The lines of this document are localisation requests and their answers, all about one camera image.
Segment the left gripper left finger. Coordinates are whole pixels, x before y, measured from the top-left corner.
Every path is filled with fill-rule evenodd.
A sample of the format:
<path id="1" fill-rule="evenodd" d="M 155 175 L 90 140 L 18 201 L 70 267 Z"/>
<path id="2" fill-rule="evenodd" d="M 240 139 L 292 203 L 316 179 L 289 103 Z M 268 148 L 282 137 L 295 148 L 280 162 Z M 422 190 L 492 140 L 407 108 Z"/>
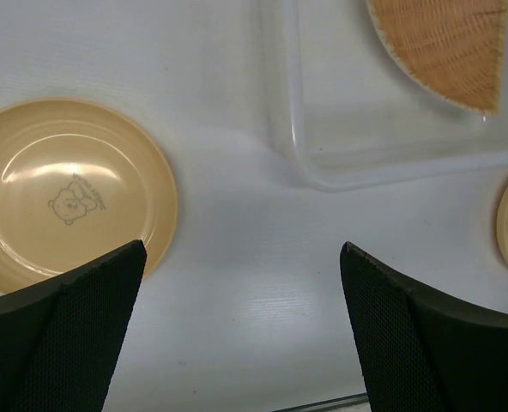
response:
<path id="1" fill-rule="evenodd" d="M 0 296 L 0 411 L 101 411 L 147 261 L 133 240 Z"/>

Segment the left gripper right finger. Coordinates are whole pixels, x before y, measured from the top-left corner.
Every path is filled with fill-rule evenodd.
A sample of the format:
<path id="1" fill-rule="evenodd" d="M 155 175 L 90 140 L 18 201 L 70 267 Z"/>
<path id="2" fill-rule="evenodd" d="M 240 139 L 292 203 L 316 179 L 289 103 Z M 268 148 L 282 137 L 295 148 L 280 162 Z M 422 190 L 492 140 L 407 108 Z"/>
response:
<path id="1" fill-rule="evenodd" d="M 508 411 L 508 314 L 346 243 L 342 288 L 373 411 Z"/>

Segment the woven bamboo basket tray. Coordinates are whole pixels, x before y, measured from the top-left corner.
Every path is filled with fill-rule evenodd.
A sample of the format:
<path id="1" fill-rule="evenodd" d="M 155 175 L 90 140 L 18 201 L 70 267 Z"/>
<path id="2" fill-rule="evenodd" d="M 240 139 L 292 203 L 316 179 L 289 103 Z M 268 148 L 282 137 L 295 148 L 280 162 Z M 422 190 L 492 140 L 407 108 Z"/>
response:
<path id="1" fill-rule="evenodd" d="M 369 1 L 389 56 L 416 84 L 453 106 L 499 112 L 508 2 Z"/>

